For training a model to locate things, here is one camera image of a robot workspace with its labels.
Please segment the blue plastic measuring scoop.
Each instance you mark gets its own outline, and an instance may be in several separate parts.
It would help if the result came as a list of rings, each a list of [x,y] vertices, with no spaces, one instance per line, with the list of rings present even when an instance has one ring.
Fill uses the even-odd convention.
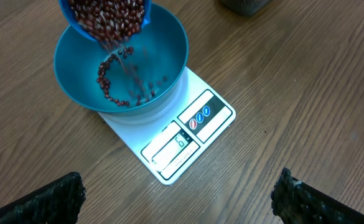
[[[87,31],[83,30],[82,27],[78,24],[77,20],[74,18],[73,11],[71,10],[71,6],[69,5],[68,0],[58,0],[58,3],[60,5],[64,17],[66,18],[70,26],[84,38],[96,42],[96,39],[92,37]],[[150,19],[151,4],[152,4],[151,0],[144,0],[145,15],[142,18],[142,24],[141,24],[142,29],[151,22]]]

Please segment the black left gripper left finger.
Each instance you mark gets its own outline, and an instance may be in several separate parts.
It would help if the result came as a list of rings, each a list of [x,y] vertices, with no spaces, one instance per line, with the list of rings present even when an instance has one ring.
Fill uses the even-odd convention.
[[[67,175],[0,208],[0,224],[76,224],[86,200],[78,172]]]

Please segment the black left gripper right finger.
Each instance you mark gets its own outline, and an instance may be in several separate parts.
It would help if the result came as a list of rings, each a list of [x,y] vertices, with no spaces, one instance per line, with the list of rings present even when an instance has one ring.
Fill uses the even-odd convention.
[[[283,168],[273,191],[271,208],[285,224],[362,224],[364,214],[293,177]]]

